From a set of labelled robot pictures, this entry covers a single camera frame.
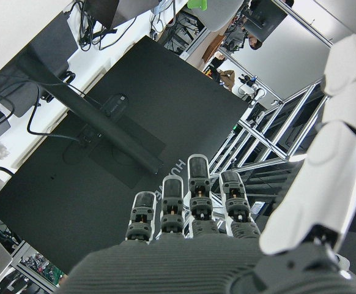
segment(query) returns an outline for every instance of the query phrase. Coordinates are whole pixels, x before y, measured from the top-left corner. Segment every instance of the black cable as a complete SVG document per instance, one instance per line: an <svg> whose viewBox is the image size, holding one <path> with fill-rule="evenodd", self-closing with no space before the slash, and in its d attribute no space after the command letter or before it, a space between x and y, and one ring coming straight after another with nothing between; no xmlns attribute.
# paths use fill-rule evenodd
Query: black cable
<svg viewBox="0 0 356 294"><path fill-rule="evenodd" d="M0 171L7 173L10 176L13 176L14 173L12 171L10 171L9 169L5 168L5 167L0 167Z"/></svg>
<svg viewBox="0 0 356 294"><path fill-rule="evenodd" d="M158 31L158 30L156 29L155 25L154 25L155 18L156 18L156 15L154 15L154 16L152 17L152 20L150 21L150 23L151 23L151 28L154 29L155 32L157 32L158 34L160 34L161 32L163 32L163 27L164 27L165 25L163 24L163 21L160 19L160 13L159 13L158 21L156 22L156 24L161 23L161 31Z"/></svg>
<svg viewBox="0 0 356 294"><path fill-rule="evenodd" d="M39 86L35 84L37 87L37 100L35 101L34 108L32 110L29 122L27 123L27 132L32 134L32 135L37 135L37 136L47 136L47 137L54 137L54 138L63 138L63 139L69 139L78 143L81 143L79 138L71 137L71 136L66 136L66 135L59 135L59 134L50 134L50 133L39 133L39 132L34 132L31 130L31 123L32 120L34 119L34 115L37 112L37 108L39 106L39 99L40 99L40 90Z"/></svg>
<svg viewBox="0 0 356 294"><path fill-rule="evenodd" d="M7 102L11 105L11 112L10 112L9 115L6 116L6 118L0 120L0 125L1 125L1 124L3 124L4 122L8 121L8 119L14 114L14 112L15 112L15 106L14 106L14 104L13 104L13 102L12 102L11 100L9 100L9 99L7 99L7 98L1 96L1 95L0 95L0 97L1 97L0 100L5 100L5 101L7 101Z"/></svg>
<svg viewBox="0 0 356 294"><path fill-rule="evenodd" d="M99 50L102 51L102 50L104 50L104 49L106 49L108 47L111 47L111 46L115 45L118 41L120 41L121 38L125 35L125 33L130 29L130 27L133 26L133 24L135 23L136 19L137 19L137 17L135 17L135 19L132 21L132 23L125 29L125 31L121 34L121 36L119 36L119 38L117 40L115 40L113 43L111 43L111 44L109 44L107 46L104 46L104 47L99 46Z"/></svg>

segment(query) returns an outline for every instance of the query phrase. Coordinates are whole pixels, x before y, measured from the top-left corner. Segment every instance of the metal rail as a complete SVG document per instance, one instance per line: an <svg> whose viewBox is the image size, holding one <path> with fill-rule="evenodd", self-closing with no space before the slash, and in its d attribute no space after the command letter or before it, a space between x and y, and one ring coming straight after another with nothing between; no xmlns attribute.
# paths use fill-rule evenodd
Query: metal rail
<svg viewBox="0 0 356 294"><path fill-rule="evenodd" d="M314 90L314 88L316 87L316 84L311 85L307 92L305 93L305 95L302 97L302 99L300 99L300 101L298 102L298 104L295 106L295 108L292 110L291 114L288 116L287 120L284 122L284 124L281 126L281 129L276 133L275 137L272 140L272 144L275 146L277 144L277 142L280 140L280 138L284 135L284 133L286 132L286 130L288 129L288 127L291 125L291 123L293 122L293 120L295 119L295 117L297 116L297 114L299 113L299 111L302 109L302 107L304 106L304 104L306 103L307 99L309 98L310 94L312 93L312 91ZM269 154L272 152L273 150L266 150L263 155L260 157L259 161L264 161L266 160L266 158L269 156Z"/></svg>
<svg viewBox="0 0 356 294"><path fill-rule="evenodd" d="M272 0L282 11L291 16L295 21L297 21L301 26L303 26L307 31L312 33L326 46L331 47L333 43L329 41L324 35L322 35L316 28L311 26L303 17L301 17L297 12L291 9L287 4L280 0Z"/></svg>

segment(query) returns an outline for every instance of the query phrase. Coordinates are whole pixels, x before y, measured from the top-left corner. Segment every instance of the cable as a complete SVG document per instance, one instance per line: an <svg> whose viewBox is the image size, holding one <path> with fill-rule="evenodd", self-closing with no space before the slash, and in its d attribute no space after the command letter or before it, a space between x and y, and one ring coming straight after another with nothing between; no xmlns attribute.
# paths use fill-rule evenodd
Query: cable
<svg viewBox="0 0 356 294"><path fill-rule="evenodd" d="M81 141L80 141L79 138L66 136L66 135L59 135L59 134L39 133L39 132L34 132L34 131L31 130L31 123L32 123L32 120L34 119L35 113L37 112L37 108L39 106L39 99L40 99L40 97L39 97L40 96L39 86L37 84L35 84L35 85L37 87L37 100L35 101L34 108L32 110L29 122L27 123L27 132L32 134L32 135L69 139L69 140L72 140L72 141L75 141L75 142L78 142L79 144L81 144Z"/></svg>
<svg viewBox="0 0 356 294"><path fill-rule="evenodd" d="M154 16L152 17L152 20L150 20L151 29L154 29L155 32L157 32L158 34L160 34L161 32L163 32L163 27L164 27L165 25L163 24L163 21L160 19L160 13L159 13L159 15L158 15L158 21L156 22L156 24L161 23L161 31L158 31L158 30L156 29L155 25L154 25L155 18L156 18L156 15L154 15Z"/></svg>
<svg viewBox="0 0 356 294"><path fill-rule="evenodd" d="M7 173L10 176L13 176L14 173L12 171L10 171L9 169L5 168L5 167L0 167L0 171Z"/></svg>
<svg viewBox="0 0 356 294"><path fill-rule="evenodd" d="M126 28L126 30L121 34L121 36L119 36L119 38L117 40L115 40L113 43L111 43L110 45L107 45L107 46L104 46L104 47L101 47L101 45L99 45L99 50L104 50L108 47L111 47L113 45L115 45L118 41L121 40L121 38L125 35L125 33L130 29L131 26L133 26L133 24L135 23L137 17L135 17L135 19L132 21L132 23Z"/></svg>
<svg viewBox="0 0 356 294"><path fill-rule="evenodd" d="M166 27L170 28L175 25L176 23L176 0L172 0L172 9L174 12L174 18L172 19L172 23L168 23Z"/></svg>

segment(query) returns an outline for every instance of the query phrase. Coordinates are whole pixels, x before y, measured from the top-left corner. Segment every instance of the white wall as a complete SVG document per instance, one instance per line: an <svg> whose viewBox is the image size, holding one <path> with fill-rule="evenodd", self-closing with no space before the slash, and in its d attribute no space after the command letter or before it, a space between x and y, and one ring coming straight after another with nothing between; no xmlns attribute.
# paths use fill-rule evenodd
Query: white wall
<svg viewBox="0 0 356 294"><path fill-rule="evenodd" d="M293 9L332 42L356 33L356 0L295 0ZM320 78L327 55L328 47L291 17L260 49L254 51L246 43L232 54L283 99ZM261 104L269 107L272 101L266 97Z"/></svg>

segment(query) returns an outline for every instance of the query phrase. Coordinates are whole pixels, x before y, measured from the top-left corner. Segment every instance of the desk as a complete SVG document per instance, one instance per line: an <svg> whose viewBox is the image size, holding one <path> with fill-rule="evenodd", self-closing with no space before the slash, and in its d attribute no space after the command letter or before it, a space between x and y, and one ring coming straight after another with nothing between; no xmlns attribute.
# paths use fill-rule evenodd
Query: desk
<svg viewBox="0 0 356 294"><path fill-rule="evenodd" d="M176 0L177 11L185 3L185 0ZM70 8L69 4L69 0L51 0L37 5L32 0L19 0L16 2L0 0L0 69L60 11L67 11ZM73 85L84 89L95 77L103 75L104 72L110 69L134 43L139 41L142 36L148 35L151 16L151 12L140 15L123 38L104 51L98 51L94 48L91 48L88 52L78 50L69 59L70 70L76 73ZM172 8L161 15L164 23L167 23L172 17ZM120 25L117 34L105 37L104 42L109 44L116 40L130 22ZM74 10L68 23L75 39L77 39L80 23L79 13ZM4 107L0 107L0 110L6 115L9 114ZM42 106L39 107L33 121L33 129L50 132L65 117L66 112L67 108L56 99L49 104L42 102ZM0 166L6 167L13 172L23 164L33 150L44 140L42 137L30 135L26 132L30 114L31 110L21 118L11 117L9 122L12 127L0 138L0 142L10 153L6 158L0 160ZM9 179L4 173L0 173L0 178L3 181ZM4 248L0 246L0 252L3 252L3 250ZM4 263L0 263L1 266L8 264L10 260L4 253Z"/></svg>

